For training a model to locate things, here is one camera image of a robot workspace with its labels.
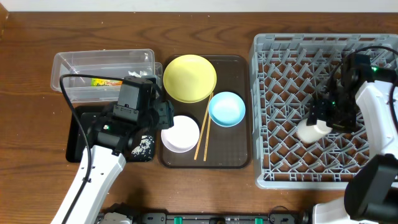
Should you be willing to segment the pale green cup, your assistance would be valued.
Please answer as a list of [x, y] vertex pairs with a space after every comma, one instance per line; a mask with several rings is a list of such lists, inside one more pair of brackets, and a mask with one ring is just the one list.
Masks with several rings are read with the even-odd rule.
[[325, 121], [318, 119], [316, 124], [307, 125], [307, 119], [304, 119], [297, 126], [297, 137], [302, 142], [311, 144], [330, 134], [332, 130], [326, 125]]

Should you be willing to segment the green orange snack wrapper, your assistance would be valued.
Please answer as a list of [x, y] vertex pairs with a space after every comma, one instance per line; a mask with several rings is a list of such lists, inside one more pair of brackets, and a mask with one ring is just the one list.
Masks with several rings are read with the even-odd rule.
[[121, 80], [108, 80], [102, 78], [92, 78], [91, 86], [119, 86], [122, 85]]

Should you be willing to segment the white bowl with rice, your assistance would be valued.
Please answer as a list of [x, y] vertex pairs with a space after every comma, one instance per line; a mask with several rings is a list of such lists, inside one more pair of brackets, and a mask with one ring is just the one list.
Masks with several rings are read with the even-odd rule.
[[174, 125], [161, 131], [163, 145], [170, 151], [184, 153], [197, 145], [200, 130], [189, 116], [174, 116]]

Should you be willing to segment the white tissue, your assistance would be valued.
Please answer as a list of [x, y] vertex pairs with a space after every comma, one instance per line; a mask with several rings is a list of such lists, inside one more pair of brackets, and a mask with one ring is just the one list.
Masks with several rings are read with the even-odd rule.
[[138, 77], [138, 78], [150, 78], [150, 77], [152, 77], [152, 74], [149, 74], [149, 73], [147, 73], [145, 71], [140, 71], [139, 73], [137, 73], [135, 71], [133, 71], [133, 72], [128, 71], [128, 74], [130, 76]]

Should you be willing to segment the light blue bowl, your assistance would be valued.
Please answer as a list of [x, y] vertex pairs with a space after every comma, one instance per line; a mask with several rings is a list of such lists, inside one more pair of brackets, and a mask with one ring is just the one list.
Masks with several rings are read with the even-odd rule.
[[208, 113], [215, 124], [230, 128], [243, 120], [246, 114], [246, 105], [239, 95], [224, 91], [217, 93], [210, 100]]

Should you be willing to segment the wooden chopstick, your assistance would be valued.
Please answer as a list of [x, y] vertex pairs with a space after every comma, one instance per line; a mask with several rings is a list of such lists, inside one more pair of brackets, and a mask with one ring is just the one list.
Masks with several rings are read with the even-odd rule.
[[212, 97], [213, 97], [213, 93], [210, 94], [209, 99], [208, 99], [208, 103], [207, 103], [207, 106], [206, 106], [205, 115], [204, 115], [203, 122], [202, 122], [201, 129], [200, 129], [199, 139], [198, 139], [197, 146], [196, 146], [196, 149], [195, 149], [194, 160], [197, 160], [197, 157], [198, 157], [198, 152], [199, 152], [199, 149], [200, 149], [200, 143], [201, 143], [201, 139], [203, 137], [203, 132], [204, 132], [207, 116], [208, 116], [208, 107], [209, 107], [210, 100], [212, 99]]
[[210, 127], [211, 127], [211, 116], [209, 115], [207, 129], [206, 129], [205, 151], [204, 151], [204, 157], [203, 157], [204, 162], [206, 162], [206, 160], [207, 160], [208, 143], [209, 143], [209, 138], [210, 138]]

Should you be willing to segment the yellow plate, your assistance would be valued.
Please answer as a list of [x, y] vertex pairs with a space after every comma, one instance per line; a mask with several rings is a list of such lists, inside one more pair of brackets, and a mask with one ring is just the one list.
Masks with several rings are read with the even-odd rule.
[[164, 72], [163, 84], [173, 99], [197, 103], [215, 89], [217, 72], [212, 63], [199, 55], [181, 55], [173, 59]]

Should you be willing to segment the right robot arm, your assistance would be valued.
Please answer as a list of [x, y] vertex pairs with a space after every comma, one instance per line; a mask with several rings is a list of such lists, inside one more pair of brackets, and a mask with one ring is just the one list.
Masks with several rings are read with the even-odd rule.
[[326, 91], [328, 97], [315, 100], [299, 122], [297, 137], [310, 144], [332, 131], [354, 131], [361, 113], [371, 158], [343, 197], [315, 205], [303, 223], [397, 223], [397, 72], [352, 53], [342, 61], [340, 80], [330, 78]]

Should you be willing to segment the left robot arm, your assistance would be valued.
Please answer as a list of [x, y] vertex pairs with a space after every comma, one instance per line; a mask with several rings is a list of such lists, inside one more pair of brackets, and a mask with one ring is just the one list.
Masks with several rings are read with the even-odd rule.
[[111, 103], [83, 132], [79, 170], [53, 223], [94, 223], [106, 195], [148, 132], [173, 126], [174, 108], [155, 99], [147, 109]]

